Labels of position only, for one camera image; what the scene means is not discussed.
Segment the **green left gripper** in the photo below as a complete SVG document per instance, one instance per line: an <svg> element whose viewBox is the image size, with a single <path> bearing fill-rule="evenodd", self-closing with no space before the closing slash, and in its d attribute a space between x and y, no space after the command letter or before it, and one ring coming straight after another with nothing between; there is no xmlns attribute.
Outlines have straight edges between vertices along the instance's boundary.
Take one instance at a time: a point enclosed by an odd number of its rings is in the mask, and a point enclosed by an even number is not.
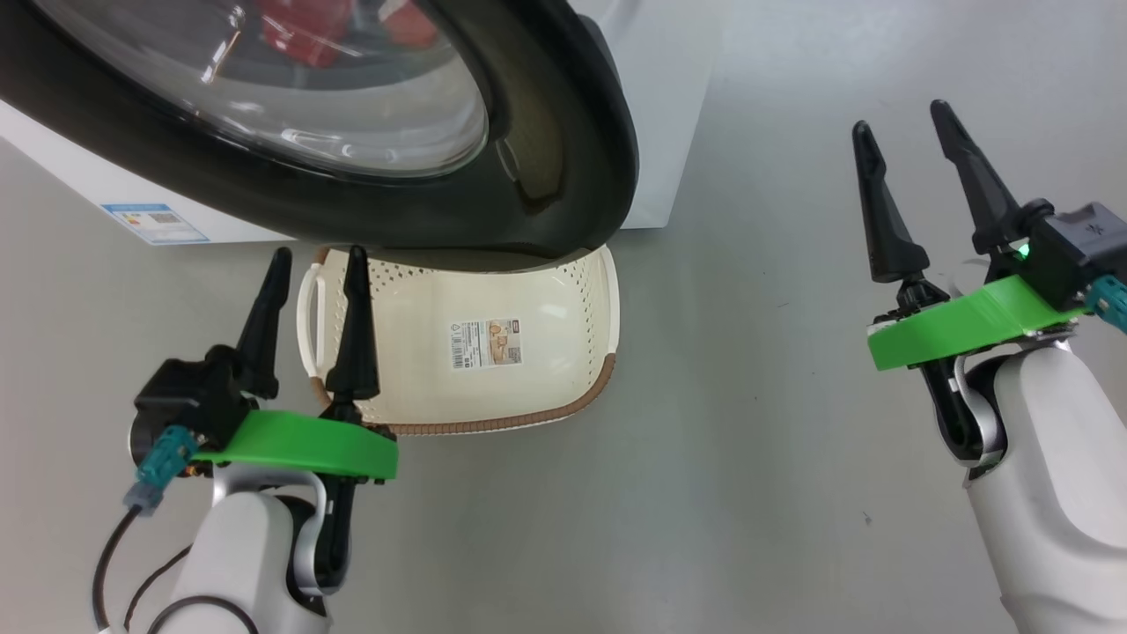
<svg viewBox="0 0 1127 634"><path fill-rule="evenodd" d="M279 316L291 288L292 250L275 249L261 289L254 298L232 358L232 377L239 394L249 400L274 400L279 393L276 352ZM381 390L378 343L372 313L369 257L362 245L350 245L343 278L349 301L343 316L341 343L325 386L331 394L322 418L252 410L225 448L197 450L193 459L212 464L250 464L310 472L328 476L394 479L399 448L394 439L364 428L358 402Z"/></svg>

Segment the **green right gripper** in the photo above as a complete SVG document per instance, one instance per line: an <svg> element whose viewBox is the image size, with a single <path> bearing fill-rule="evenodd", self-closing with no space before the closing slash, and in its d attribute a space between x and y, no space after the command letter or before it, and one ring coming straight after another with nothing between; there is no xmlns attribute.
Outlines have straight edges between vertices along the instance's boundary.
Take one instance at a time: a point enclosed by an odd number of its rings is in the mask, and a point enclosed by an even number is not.
<svg viewBox="0 0 1127 634"><path fill-rule="evenodd" d="M999 177L953 106L933 100L930 116L943 157L961 181L974 226L975 252L991 257L1014 255L1014 242L1028 236L1023 232L1027 209ZM877 370L993 348L1088 314L1086 306L1065 312L1053 309L1018 276L991 282L967 296L932 306L935 285L924 277L930 258L909 236L891 196L887 164L873 130L866 120L858 120L851 139L871 282L899 284L896 302L900 312L924 309L898 321L870 325L868 349Z"/></svg>

